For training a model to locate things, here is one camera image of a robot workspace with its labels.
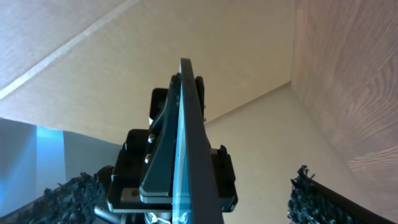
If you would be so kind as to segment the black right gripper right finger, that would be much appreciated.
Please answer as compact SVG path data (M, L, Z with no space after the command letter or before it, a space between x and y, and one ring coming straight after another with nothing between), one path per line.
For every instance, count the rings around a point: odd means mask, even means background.
M288 219L294 224L394 224L316 182L302 165L291 180Z

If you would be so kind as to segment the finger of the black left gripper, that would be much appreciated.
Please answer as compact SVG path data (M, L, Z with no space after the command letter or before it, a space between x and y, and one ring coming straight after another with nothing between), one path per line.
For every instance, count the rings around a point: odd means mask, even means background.
M204 87L203 78L201 76L197 76L195 78L195 85L197 88L197 94L198 94L198 99L199 99L199 104L200 104L200 109L201 109L201 117L202 117L202 120L205 121L205 118L204 118L205 87Z
M152 91L144 173L139 191L144 203L170 203L178 129L180 75L171 77L167 89Z

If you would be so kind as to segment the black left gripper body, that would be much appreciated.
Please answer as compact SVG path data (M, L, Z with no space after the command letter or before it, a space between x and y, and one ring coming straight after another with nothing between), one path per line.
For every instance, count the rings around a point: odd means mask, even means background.
M170 203L144 203L141 201L139 186L144 173L144 155L148 135L149 129L132 129L128 132L110 177L107 202L112 212L172 213L172 201ZM238 202L238 194L231 157L224 146L218 149L213 149L210 143L209 146L221 211L222 213L232 212Z

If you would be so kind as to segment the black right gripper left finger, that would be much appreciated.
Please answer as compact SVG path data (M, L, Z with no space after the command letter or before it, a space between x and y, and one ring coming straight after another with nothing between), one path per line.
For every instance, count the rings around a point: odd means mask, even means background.
M105 198L98 176L82 172L56 189L45 189L43 196L1 217L1 223L93 223L95 207Z

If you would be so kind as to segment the blue Galaxy smartphone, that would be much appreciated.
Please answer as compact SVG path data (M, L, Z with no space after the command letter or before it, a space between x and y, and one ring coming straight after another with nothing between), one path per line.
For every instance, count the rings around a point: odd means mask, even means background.
M172 200L173 223L223 223L192 62L180 60L180 100Z

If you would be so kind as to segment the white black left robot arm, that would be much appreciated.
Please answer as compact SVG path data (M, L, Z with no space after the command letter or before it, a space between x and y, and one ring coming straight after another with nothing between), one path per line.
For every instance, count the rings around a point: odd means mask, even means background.
M213 149L203 124L201 77L178 73L152 92L153 122L132 129L106 182L113 223L222 223L238 202L231 156Z

